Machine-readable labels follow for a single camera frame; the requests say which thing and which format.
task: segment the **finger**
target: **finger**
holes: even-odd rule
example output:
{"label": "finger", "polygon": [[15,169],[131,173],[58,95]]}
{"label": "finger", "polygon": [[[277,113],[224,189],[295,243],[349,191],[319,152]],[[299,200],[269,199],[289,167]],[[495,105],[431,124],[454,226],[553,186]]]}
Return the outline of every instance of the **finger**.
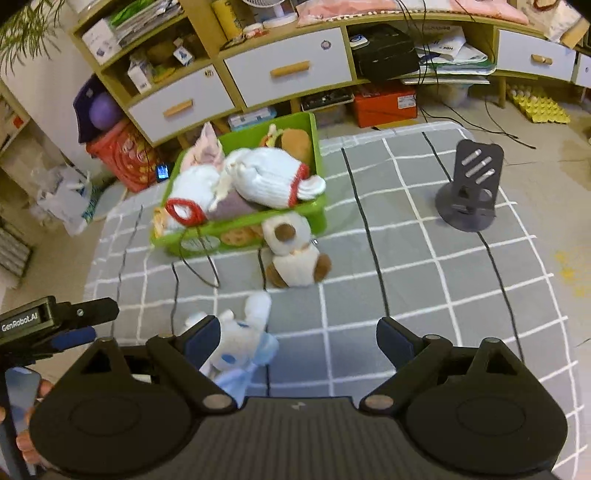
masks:
{"label": "finger", "polygon": [[32,463],[33,465],[41,463],[41,455],[39,455],[36,450],[23,452],[22,457],[25,459],[26,463]]}
{"label": "finger", "polygon": [[31,435],[29,435],[28,430],[18,434],[17,447],[21,452],[27,452],[34,449],[33,442],[31,441]]}
{"label": "finger", "polygon": [[52,388],[53,383],[51,383],[49,380],[41,380],[41,383],[39,384],[39,398],[46,397]]}

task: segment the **white drawer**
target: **white drawer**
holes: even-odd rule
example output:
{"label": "white drawer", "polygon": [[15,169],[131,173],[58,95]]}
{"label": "white drawer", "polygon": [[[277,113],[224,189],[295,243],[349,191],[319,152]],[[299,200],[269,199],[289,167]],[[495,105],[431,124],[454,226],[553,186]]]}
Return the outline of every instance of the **white drawer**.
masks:
{"label": "white drawer", "polygon": [[[271,74],[273,70],[300,63],[299,72],[282,76]],[[264,45],[227,59],[226,65],[249,107],[351,81],[340,28]]]}
{"label": "white drawer", "polygon": [[579,53],[579,62],[574,66],[572,82],[591,88],[591,57]]}
{"label": "white drawer", "polygon": [[[539,56],[551,64],[535,61]],[[573,74],[576,52],[563,45],[520,33],[499,30],[497,68],[511,72],[531,73],[569,81]]]}
{"label": "white drawer", "polygon": [[[171,113],[175,107],[180,111]],[[155,143],[233,108],[216,69],[209,66],[150,95],[131,107],[129,114]]]}

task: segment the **black cable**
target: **black cable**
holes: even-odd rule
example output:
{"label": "black cable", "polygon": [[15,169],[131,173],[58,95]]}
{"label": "black cable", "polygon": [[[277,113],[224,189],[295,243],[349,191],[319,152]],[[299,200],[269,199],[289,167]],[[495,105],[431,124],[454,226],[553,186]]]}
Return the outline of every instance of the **black cable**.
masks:
{"label": "black cable", "polygon": [[178,306],[178,290],[180,287],[180,282],[178,280],[177,269],[174,267],[174,262],[170,264],[173,269],[174,279],[176,284],[174,286],[174,304],[173,309],[170,311],[170,333],[174,335],[174,314],[177,313],[177,306]]}
{"label": "black cable", "polygon": [[[429,147],[431,147],[431,151],[433,152],[433,155],[435,155],[435,158],[437,159],[439,166],[443,170],[443,173],[447,177],[448,181],[451,182],[452,178],[451,178],[450,174],[447,172],[445,165],[441,161],[441,158],[439,158],[439,154],[437,153],[437,150],[435,150],[435,147],[433,146],[433,144],[431,143],[431,141],[429,140],[429,137],[427,136],[427,134],[425,132],[423,132],[423,137],[425,138],[425,140],[429,144]],[[505,300],[505,304],[507,305],[507,310],[509,310],[509,318],[511,319],[511,328],[513,330],[513,334],[515,335],[515,341],[517,343],[517,351],[519,352],[519,358],[521,359],[521,361],[523,363],[525,363],[525,356],[523,354],[523,347],[521,346],[521,340],[519,339],[519,333],[517,331],[517,323],[515,321],[515,315],[513,313],[513,308],[511,307],[511,302],[509,301],[509,297],[508,297],[507,292],[505,290],[505,284],[503,283],[503,279],[501,278],[501,273],[499,272],[499,268],[496,265],[495,257],[492,256],[491,248],[490,248],[489,244],[487,243],[487,241],[485,240],[484,236],[480,232],[477,232],[477,235],[478,235],[478,238],[480,238],[480,241],[482,242],[482,244],[484,245],[484,248],[486,249],[486,253],[488,254],[488,258],[491,261],[492,269],[495,271],[496,279],[499,282],[499,286],[501,288],[501,293],[503,295],[503,299]]]}
{"label": "black cable", "polygon": [[389,317],[390,316],[390,306],[388,304],[388,295],[386,294],[386,285],[384,284],[382,270],[379,267],[378,254],[375,251],[374,241],[371,237],[371,231],[369,230],[369,222],[368,222],[367,217],[365,216],[365,212],[363,211],[363,206],[361,205],[361,199],[359,198],[359,194],[357,193],[357,185],[355,183],[355,178],[353,177],[353,171],[351,170],[351,165],[349,164],[349,159],[347,158],[347,153],[345,152],[344,148],[341,148],[340,150],[343,153],[343,158],[345,159],[345,164],[347,165],[347,172],[349,172],[349,178],[351,180],[351,186],[353,188],[353,195],[355,197],[355,201],[357,202],[357,207],[359,208],[359,213],[361,214],[361,219],[363,220],[363,226],[365,227],[365,234],[368,238],[369,249],[371,250],[371,255],[374,259],[375,271],[378,274],[379,288],[382,291],[382,301],[384,302],[384,311],[386,313],[386,317]]}
{"label": "black cable", "polygon": [[[262,247],[259,248],[258,251],[258,261],[259,261],[259,268],[261,269],[261,276],[262,276],[262,289],[267,291],[267,273],[265,272],[265,265],[262,262]],[[265,326],[265,331],[269,332],[269,324]],[[267,382],[267,397],[271,396],[271,371],[269,369],[269,365],[265,365],[265,380]]]}
{"label": "black cable", "polygon": [[[143,211],[144,211],[144,206],[142,205],[139,208],[138,217],[135,220],[134,231],[131,233],[131,236],[129,237],[129,240],[127,240],[127,245],[125,245],[125,250],[123,250],[123,259],[121,261],[121,268],[119,269],[119,274],[117,275],[117,278],[118,278],[118,281],[117,281],[117,296],[116,296],[116,302],[117,302],[117,304],[119,304],[119,299],[121,297],[121,282],[122,282],[121,277],[123,276],[123,270],[125,269],[125,261],[127,260],[127,249],[130,247],[131,243],[134,241],[135,234],[138,231],[139,220],[142,217]],[[115,320],[113,320],[113,323],[111,323],[111,336],[112,337],[115,336]]]}
{"label": "black cable", "polygon": [[203,278],[201,275],[199,275],[193,269],[193,267],[191,267],[191,265],[189,265],[187,263],[187,260],[185,259],[184,255],[183,255],[183,240],[184,240],[185,236],[187,235],[187,233],[189,232],[188,228],[185,229],[185,231],[181,235],[181,238],[178,240],[178,251],[181,256],[181,260],[183,261],[185,267],[187,267],[199,280],[201,280],[203,283],[205,283],[205,285],[207,285],[208,287],[211,287],[211,288],[220,288],[220,277],[217,274],[216,267],[213,264],[213,260],[212,260],[211,256],[209,255],[209,252],[207,251],[207,248],[205,246],[205,242],[203,241],[203,237],[201,236],[201,231],[199,230],[199,227],[196,227],[196,229],[197,229],[197,236],[198,236],[199,242],[201,243],[201,246],[203,247],[203,251],[207,255],[207,260],[209,261],[209,266],[212,268],[213,276],[215,277],[217,283],[214,284],[214,283],[211,283],[211,282],[205,280],[205,278]]}

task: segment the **yellow egg tray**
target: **yellow egg tray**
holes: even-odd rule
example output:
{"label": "yellow egg tray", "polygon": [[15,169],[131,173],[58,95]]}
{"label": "yellow egg tray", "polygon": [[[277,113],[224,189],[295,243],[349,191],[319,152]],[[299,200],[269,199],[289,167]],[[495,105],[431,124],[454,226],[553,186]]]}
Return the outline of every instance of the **yellow egg tray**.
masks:
{"label": "yellow egg tray", "polygon": [[507,95],[535,124],[569,124],[570,116],[541,87],[510,85]]}

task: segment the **red box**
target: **red box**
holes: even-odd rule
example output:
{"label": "red box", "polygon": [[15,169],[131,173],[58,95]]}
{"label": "red box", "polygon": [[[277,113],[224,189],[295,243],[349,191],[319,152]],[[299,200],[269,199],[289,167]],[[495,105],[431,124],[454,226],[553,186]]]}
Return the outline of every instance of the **red box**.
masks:
{"label": "red box", "polygon": [[397,80],[359,85],[353,108],[360,128],[410,120],[417,117],[415,89]]}

